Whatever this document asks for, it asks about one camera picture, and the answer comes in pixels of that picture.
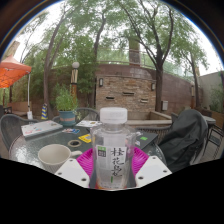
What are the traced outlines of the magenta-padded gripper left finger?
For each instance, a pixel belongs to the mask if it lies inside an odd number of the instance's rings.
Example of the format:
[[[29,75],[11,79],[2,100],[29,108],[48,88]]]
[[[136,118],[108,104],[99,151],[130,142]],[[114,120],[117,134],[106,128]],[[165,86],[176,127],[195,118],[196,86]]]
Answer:
[[[92,150],[89,149],[77,159],[68,159],[57,171],[56,175],[78,186],[88,188],[94,170]]]

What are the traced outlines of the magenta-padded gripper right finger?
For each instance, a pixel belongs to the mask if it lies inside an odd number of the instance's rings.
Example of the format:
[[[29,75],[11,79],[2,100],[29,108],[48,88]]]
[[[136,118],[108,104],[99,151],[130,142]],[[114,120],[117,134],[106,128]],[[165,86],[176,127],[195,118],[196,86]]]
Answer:
[[[134,149],[132,172],[137,188],[171,174],[171,171],[157,156],[148,156],[139,148]]]

